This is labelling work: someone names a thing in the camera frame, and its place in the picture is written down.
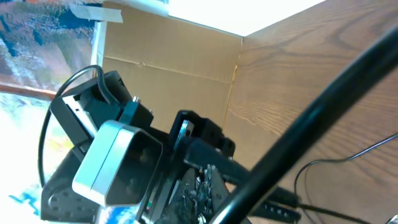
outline cable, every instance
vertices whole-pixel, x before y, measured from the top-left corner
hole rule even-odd
[[[345,159],[317,159],[317,160],[314,160],[314,161],[309,162],[308,164],[305,164],[305,165],[299,170],[299,172],[298,172],[297,175],[296,175],[296,178],[294,179],[294,193],[297,195],[297,182],[298,182],[298,180],[299,180],[299,177],[300,177],[301,173],[302,173],[305,169],[309,168],[310,166],[315,165],[315,164],[318,164],[318,163],[321,163],[321,162],[325,162],[325,163],[337,163],[337,164],[338,164],[338,163],[342,163],[342,162],[351,161],[351,160],[356,159],[356,158],[358,158],[359,156],[362,156],[363,154],[365,154],[365,153],[371,151],[372,149],[375,149],[375,148],[377,148],[378,146],[381,146],[381,145],[383,145],[383,144],[385,144],[385,143],[387,143],[387,142],[389,142],[389,141],[391,141],[391,140],[393,140],[393,139],[395,139],[395,138],[398,138],[398,133],[395,133],[395,134],[393,134],[392,136],[389,136],[388,138],[385,138],[385,139],[383,139],[382,141],[379,141],[379,142],[373,144],[372,146],[369,146],[368,148],[366,148],[366,149],[364,149],[364,150],[362,150],[362,151],[360,151],[360,152],[358,152],[358,153],[356,153],[356,154],[354,154],[354,155],[352,155],[352,156],[350,156],[350,157],[347,157],[347,158],[345,158]],[[304,212],[304,214],[307,216],[307,218],[308,218],[313,224],[315,224],[315,221],[313,220],[313,218],[311,218],[311,216],[310,216],[307,212],[305,212],[305,210],[303,210],[303,212]]]
[[[98,88],[103,95],[104,99],[108,103],[118,103],[118,101],[115,99],[115,97],[109,92],[108,88],[105,85],[105,80],[104,80],[104,71],[103,69],[98,66],[98,65],[90,65],[87,66],[80,71],[76,72],[74,75],[72,75],[57,91],[55,94],[54,98],[61,96],[61,94],[68,88],[68,86],[73,83],[77,78],[85,74],[86,72],[96,70],[98,73]],[[37,155],[37,166],[39,169],[39,179],[40,179],[40,184],[42,187],[45,185],[45,176],[44,176],[44,168],[43,168],[43,151],[44,151],[44,140],[45,140],[45,133],[47,132],[47,127],[49,125],[51,117],[51,111],[50,107],[47,110],[47,113],[45,114],[44,117],[44,122],[42,126],[42,130],[40,133],[40,139],[39,139],[39,151]]]
[[[312,205],[299,204],[298,207],[302,208],[304,210],[324,213],[324,214],[331,215],[331,216],[334,216],[334,217],[342,218],[342,219],[349,220],[349,221],[352,221],[352,222],[355,222],[355,223],[371,224],[371,223],[369,223],[367,221],[364,221],[364,220],[362,220],[360,218],[354,218],[354,217],[351,217],[351,216],[348,216],[348,215],[344,215],[344,214],[341,214],[341,213],[338,213],[338,212],[334,212],[334,211],[331,211],[331,210],[327,210],[327,209],[324,209],[324,208],[320,208],[320,207],[315,207],[315,206],[312,206]]]

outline wood grain surface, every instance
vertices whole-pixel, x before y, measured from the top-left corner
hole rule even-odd
[[[342,69],[397,25],[397,0],[326,0],[245,37],[224,121],[237,145],[235,159],[251,168]],[[297,171],[311,160],[350,156],[397,131],[398,70],[347,112],[280,185],[292,190]],[[304,202],[385,223],[398,214],[398,141],[352,162],[313,166],[298,192]]]

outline cardboard panel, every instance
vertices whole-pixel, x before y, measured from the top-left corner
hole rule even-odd
[[[169,132],[178,110],[193,110],[223,124],[230,84],[109,58],[103,67],[117,70],[130,94],[154,111],[155,128]]]
[[[109,23],[104,56],[231,83],[242,37],[106,2],[123,23]]]

